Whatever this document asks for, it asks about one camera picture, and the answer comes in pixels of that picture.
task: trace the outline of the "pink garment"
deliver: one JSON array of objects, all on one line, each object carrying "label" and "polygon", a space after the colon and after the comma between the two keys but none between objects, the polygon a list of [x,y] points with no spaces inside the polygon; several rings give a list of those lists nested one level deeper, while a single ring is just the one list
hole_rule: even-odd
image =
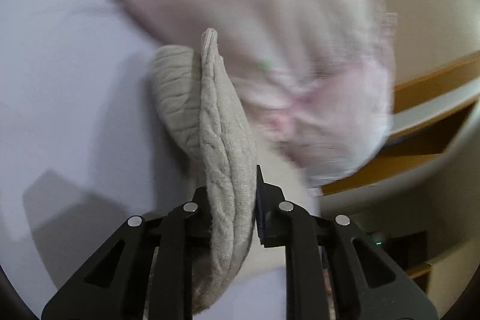
[{"label": "pink garment", "polygon": [[207,28],[252,122],[309,186],[358,170],[391,125],[395,18],[383,0],[123,0],[167,43]]}]

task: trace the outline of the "triangular cutout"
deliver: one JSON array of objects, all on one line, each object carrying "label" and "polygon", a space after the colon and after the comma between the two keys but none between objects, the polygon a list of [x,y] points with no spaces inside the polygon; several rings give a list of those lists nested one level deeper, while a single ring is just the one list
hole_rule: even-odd
[{"label": "triangular cutout", "polygon": [[353,246],[371,289],[386,285],[395,280],[395,273],[363,241],[355,239]]},{"label": "triangular cutout", "polygon": [[105,289],[110,287],[124,247],[125,241],[118,241],[104,259],[86,276],[85,282]]}]

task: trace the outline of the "blurred cloth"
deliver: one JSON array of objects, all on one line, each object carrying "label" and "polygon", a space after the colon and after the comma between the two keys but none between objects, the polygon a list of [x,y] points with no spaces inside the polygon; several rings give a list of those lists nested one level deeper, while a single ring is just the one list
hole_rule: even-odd
[{"label": "blurred cloth", "polygon": [[255,142],[225,72],[213,29],[202,36],[201,55],[185,46],[161,47],[150,78],[159,115],[174,140],[194,163],[200,163],[205,174],[212,236],[209,254],[193,262],[192,307],[197,313],[222,295],[250,249]]},{"label": "blurred cloth", "polygon": [[150,33],[200,51],[219,32],[251,121],[309,187],[358,170],[392,122],[395,16],[383,0],[123,0]]}]

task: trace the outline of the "beige cloth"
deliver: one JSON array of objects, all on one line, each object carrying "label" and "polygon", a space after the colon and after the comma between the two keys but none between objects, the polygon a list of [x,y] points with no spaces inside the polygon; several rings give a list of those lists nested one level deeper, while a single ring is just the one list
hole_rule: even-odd
[{"label": "beige cloth", "polygon": [[188,47],[158,50],[151,78],[158,111],[173,138],[205,172],[212,213],[209,259],[193,265],[193,311],[212,305],[237,275],[251,244],[256,162],[254,138],[217,49],[202,36],[201,56]]}]

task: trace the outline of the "silver rivet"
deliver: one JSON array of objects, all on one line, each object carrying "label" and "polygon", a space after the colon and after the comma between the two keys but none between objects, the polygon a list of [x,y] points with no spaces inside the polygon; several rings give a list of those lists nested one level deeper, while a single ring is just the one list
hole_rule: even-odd
[{"label": "silver rivet", "polygon": [[288,201],[282,201],[278,204],[278,207],[281,211],[292,211],[293,210],[293,204]]},{"label": "silver rivet", "polygon": [[142,223],[142,217],[140,216],[131,216],[127,223],[129,226],[139,226]]},{"label": "silver rivet", "polygon": [[185,205],[183,205],[183,210],[189,211],[190,213],[193,213],[197,209],[198,205],[195,202],[187,202]]},{"label": "silver rivet", "polygon": [[335,221],[339,226],[347,226],[350,224],[350,219],[344,214],[339,214],[337,217],[335,217]]}]

